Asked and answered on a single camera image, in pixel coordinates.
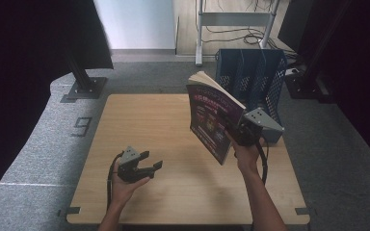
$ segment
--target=book cover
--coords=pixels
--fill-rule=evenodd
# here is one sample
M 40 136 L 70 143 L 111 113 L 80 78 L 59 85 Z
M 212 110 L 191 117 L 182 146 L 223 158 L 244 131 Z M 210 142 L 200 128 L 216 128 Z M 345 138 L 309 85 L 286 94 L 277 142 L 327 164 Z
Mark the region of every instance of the book cover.
M 226 115 L 238 124 L 245 113 L 245 106 L 221 88 L 203 72 L 189 79 L 187 85 L 191 109 L 191 131 L 203 145 L 223 165 L 230 148 L 230 140 L 225 135 Z

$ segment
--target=floor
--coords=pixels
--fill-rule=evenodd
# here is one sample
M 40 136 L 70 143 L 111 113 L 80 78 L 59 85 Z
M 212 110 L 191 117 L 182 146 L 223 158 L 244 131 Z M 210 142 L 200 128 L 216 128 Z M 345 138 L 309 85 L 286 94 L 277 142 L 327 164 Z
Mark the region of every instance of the floor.
M 192 59 L 158 55 L 114 55 L 115 70 L 88 70 L 107 77 L 97 100 L 60 103 L 74 83 L 68 74 L 51 85 L 39 123 L 0 181 L 0 230 L 96 230 L 96 225 L 66 221 L 95 128 L 110 93 L 185 93 L 198 70 L 213 76 L 215 62 L 196 67 Z M 283 137 L 310 214 L 309 225 L 289 230 L 370 230 L 370 149 L 334 104 L 293 100 L 284 86 L 278 106 Z M 84 137 L 75 126 L 91 117 Z M 247 230 L 249 226 L 124 226 L 125 230 Z

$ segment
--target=plastic crate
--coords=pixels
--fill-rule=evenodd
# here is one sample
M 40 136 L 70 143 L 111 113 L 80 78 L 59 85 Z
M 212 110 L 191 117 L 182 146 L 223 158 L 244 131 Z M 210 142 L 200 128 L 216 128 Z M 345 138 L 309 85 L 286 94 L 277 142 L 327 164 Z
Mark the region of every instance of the plastic crate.
M 281 124 L 278 100 L 287 61 L 282 50 L 220 49 L 216 81 L 251 111 L 262 108 Z M 278 142 L 282 133 L 263 129 L 268 142 Z

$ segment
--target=white wall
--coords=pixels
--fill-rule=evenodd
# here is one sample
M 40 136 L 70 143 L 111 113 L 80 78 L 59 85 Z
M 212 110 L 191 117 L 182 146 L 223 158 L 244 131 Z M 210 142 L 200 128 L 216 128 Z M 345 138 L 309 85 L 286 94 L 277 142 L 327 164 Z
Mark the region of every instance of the white wall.
M 172 0 L 94 0 L 110 49 L 174 49 Z

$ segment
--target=forearm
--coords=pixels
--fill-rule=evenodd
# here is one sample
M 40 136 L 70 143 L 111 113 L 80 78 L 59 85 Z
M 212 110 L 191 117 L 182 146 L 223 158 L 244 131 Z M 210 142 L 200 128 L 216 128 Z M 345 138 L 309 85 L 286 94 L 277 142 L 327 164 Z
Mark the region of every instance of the forearm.
M 255 230 L 287 230 L 257 170 L 242 172 Z
M 98 231 L 116 231 L 119 228 L 119 216 L 121 215 L 123 206 L 118 204 L 111 204 L 107 210 L 104 219 L 101 221 Z

